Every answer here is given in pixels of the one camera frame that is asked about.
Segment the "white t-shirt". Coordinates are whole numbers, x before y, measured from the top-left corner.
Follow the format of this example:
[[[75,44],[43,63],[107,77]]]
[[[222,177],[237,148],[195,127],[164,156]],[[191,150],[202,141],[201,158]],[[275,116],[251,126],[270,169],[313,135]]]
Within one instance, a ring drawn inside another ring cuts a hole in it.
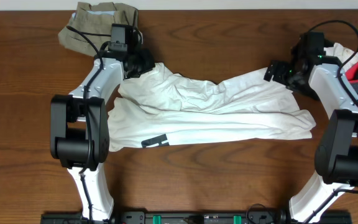
[[[221,83],[194,80],[164,64],[121,83],[109,112],[109,149],[312,137],[315,121],[265,70]]]

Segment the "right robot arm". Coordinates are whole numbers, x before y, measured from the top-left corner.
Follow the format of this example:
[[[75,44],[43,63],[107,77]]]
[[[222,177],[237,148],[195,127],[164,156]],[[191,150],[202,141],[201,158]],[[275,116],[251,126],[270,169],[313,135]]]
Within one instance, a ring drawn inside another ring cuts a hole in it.
[[[358,194],[358,94],[333,56],[315,55],[292,62],[271,61],[265,80],[319,99],[329,124],[314,156],[315,172],[289,201],[277,223],[345,223],[345,215],[326,210],[342,195]]]

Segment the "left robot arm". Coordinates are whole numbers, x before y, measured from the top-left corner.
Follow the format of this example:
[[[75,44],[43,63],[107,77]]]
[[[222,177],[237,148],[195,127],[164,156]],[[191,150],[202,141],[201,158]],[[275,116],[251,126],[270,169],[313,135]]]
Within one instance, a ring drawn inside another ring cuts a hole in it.
[[[43,223],[110,223],[114,200],[104,162],[109,150],[106,103],[125,80],[155,66],[148,49],[134,52],[100,50],[82,83],[50,104],[50,153],[75,181],[83,210],[78,215],[43,218]]]

